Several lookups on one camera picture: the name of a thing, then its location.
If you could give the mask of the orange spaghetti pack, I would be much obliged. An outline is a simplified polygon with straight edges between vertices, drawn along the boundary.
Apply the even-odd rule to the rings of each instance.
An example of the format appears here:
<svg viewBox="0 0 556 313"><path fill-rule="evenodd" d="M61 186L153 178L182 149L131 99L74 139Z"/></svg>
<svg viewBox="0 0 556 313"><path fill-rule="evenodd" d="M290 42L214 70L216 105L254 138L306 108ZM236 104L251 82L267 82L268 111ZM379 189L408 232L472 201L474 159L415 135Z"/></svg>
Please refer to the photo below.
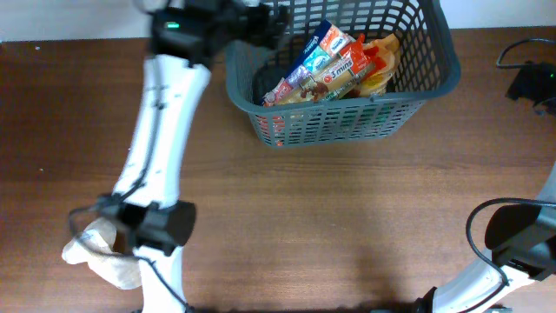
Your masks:
<svg viewBox="0 0 556 313"><path fill-rule="evenodd" d="M341 124L347 112L338 106L374 65L363 51L364 37L344 47L316 75L306 78L278 104L254 119L259 138L275 147L326 143L345 136Z"/></svg>

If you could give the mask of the tissue multipack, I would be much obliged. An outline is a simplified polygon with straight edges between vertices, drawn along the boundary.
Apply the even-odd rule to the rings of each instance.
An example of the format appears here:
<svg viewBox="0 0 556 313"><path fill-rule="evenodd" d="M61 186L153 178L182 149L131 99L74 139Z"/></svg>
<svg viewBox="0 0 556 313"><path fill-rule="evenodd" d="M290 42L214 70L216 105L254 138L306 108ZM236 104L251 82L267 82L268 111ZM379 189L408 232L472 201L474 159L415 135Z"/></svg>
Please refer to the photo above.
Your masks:
<svg viewBox="0 0 556 313"><path fill-rule="evenodd" d="M301 83L316 75L331 64L340 51L354 39L328 20L322 20L309 37L300 55L294 60L280 82L261 99L261 105L270 107L278 104Z"/></svg>

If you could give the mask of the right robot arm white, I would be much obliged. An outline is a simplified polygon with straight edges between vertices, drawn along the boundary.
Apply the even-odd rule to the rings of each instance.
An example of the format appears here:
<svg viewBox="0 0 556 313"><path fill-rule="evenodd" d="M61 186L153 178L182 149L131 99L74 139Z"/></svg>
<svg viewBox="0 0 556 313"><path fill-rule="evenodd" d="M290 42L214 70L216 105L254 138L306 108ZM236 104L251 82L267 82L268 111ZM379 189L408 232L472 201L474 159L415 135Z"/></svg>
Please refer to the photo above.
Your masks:
<svg viewBox="0 0 556 313"><path fill-rule="evenodd" d="M497 206L485 232L484 250L473 240L473 220ZM477 256L450 282L416 299L412 312L494 312L515 290L555 273L555 173L535 199L501 197L481 203L466 221L467 242Z"/></svg>

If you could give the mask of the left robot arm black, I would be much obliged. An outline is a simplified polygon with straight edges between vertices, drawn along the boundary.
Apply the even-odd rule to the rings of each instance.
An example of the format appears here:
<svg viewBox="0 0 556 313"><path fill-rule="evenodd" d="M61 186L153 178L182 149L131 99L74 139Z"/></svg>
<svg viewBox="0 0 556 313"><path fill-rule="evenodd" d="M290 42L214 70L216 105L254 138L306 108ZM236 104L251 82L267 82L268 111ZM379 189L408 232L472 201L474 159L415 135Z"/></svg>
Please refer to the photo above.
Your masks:
<svg viewBox="0 0 556 313"><path fill-rule="evenodd" d="M148 55L136 128L112 193L98 213L125 235L136 261L142 311L191 312L183 294L182 251L196 220L180 200L180 171L196 108L215 58L240 41L277 49L290 22L285 5L243 1L187 1L150 14Z"/></svg>

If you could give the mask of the orange coffee sachet bag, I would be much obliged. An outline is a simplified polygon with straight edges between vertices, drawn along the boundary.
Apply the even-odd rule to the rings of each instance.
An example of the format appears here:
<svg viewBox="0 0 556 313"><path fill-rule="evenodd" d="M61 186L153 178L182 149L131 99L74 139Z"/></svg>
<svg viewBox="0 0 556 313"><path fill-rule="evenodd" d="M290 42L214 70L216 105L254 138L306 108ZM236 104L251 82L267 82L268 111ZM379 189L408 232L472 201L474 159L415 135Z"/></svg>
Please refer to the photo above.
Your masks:
<svg viewBox="0 0 556 313"><path fill-rule="evenodd" d="M400 41L395 34L390 34L364 43L363 51L370 57L374 68L351 90L351 94L354 97L382 96L400 64Z"/></svg>

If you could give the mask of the green bottle with label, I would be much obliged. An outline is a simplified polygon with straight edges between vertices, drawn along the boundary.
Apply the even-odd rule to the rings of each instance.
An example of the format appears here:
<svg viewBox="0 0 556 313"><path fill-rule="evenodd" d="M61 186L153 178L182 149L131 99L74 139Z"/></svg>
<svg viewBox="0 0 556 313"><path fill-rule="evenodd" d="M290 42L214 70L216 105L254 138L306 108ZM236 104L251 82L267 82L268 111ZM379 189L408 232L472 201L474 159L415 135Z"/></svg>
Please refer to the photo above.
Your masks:
<svg viewBox="0 0 556 313"><path fill-rule="evenodd" d="M369 129L380 128L390 116L391 111L390 105L382 105L380 108L377 108L364 123L365 127Z"/></svg>

